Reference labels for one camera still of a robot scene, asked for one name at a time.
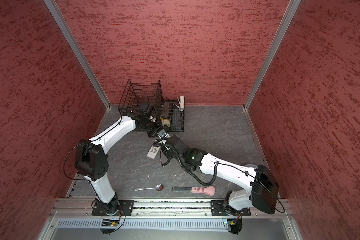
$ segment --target metal spoon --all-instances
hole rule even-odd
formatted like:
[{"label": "metal spoon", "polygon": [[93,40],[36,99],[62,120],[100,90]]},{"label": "metal spoon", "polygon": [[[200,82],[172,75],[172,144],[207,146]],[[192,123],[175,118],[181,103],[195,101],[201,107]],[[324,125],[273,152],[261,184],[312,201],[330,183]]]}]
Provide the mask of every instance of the metal spoon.
[{"label": "metal spoon", "polygon": [[161,191],[163,190],[164,185],[163,184],[159,184],[156,187],[135,187],[135,191],[140,191],[140,190],[145,190],[145,189],[155,189],[156,191]]}]

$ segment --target marble-patterned floor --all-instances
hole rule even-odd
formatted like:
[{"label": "marble-patterned floor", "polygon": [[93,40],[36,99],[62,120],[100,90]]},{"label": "marble-patterned floor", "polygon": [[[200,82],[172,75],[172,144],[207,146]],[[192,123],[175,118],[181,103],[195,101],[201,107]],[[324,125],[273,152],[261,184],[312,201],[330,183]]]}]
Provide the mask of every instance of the marble-patterned floor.
[{"label": "marble-patterned floor", "polygon": [[[103,130],[119,118],[120,114],[115,106],[111,109]],[[176,134],[191,148],[205,150],[235,164],[261,164],[240,106],[186,106],[185,131],[169,134]],[[146,132],[130,132],[108,152],[108,178],[119,197],[211,198],[206,194],[172,192],[173,186],[196,187],[200,184],[185,173],[176,160],[161,167],[159,154],[155,159],[148,158],[147,152],[153,142],[154,139],[149,138]],[[202,174],[200,170],[195,174],[205,182],[212,177]],[[158,184],[165,186],[161,192],[153,189],[134,191],[135,187],[154,187]],[[229,190],[242,189],[219,177],[213,186],[216,189],[213,198],[224,198]],[[94,193],[87,181],[78,181],[71,196],[94,196]]]}]

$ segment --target red wallpaper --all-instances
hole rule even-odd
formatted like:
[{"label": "red wallpaper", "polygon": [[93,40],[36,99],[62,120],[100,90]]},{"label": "red wallpaper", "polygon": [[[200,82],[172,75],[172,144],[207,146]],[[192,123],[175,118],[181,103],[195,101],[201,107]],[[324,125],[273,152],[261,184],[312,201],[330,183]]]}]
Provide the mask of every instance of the red wallpaper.
[{"label": "red wallpaper", "polygon": [[302,1],[250,116],[304,240],[360,239],[360,1]]},{"label": "red wallpaper", "polygon": [[56,0],[111,103],[128,79],[243,104],[289,0]]},{"label": "red wallpaper", "polygon": [[44,2],[0,1],[0,239],[38,236],[103,106]]}]

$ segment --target black wire basket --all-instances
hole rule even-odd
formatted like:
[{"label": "black wire basket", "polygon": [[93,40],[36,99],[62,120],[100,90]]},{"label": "black wire basket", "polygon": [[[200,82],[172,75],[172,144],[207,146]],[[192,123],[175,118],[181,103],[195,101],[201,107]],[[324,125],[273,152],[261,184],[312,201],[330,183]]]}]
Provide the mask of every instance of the black wire basket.
[{"label": "black wire basket", "polygon": [[[139,83],[131,83],[128,80],[121,96],[118,110],[121,115],[131,109],[137,109],[140,103],[149,103],[153,105],[160,116],[163,129],[167,132],[183,132],[184,131],[184,110],[178,108],[177,100],[169,100],[163,97],[160,81],[151,83],[150,85],[141,85]],[[136,127],[134,131],[144,131]]]}]

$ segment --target white remote control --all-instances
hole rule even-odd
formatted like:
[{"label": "white remote control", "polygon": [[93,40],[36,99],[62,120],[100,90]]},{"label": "white remote control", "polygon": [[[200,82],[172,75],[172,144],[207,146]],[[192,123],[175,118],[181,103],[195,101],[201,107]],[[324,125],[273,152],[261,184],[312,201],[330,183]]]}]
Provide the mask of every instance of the white remote control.
[{"label": "white remote control", "polygon": [[[164,130],[162,130],[161,132],[159,132],[157,134],[160,138],[162,138],[162,135],[164,135],[163,137],[169,137],[169,134],[166,133]],[[147,157],[155,159],[155,157],[158,154],[158,151],[160,151],[160,147],[153,147],[151,146],[151,149],[149,149],[148,153],[147,153]]]}]

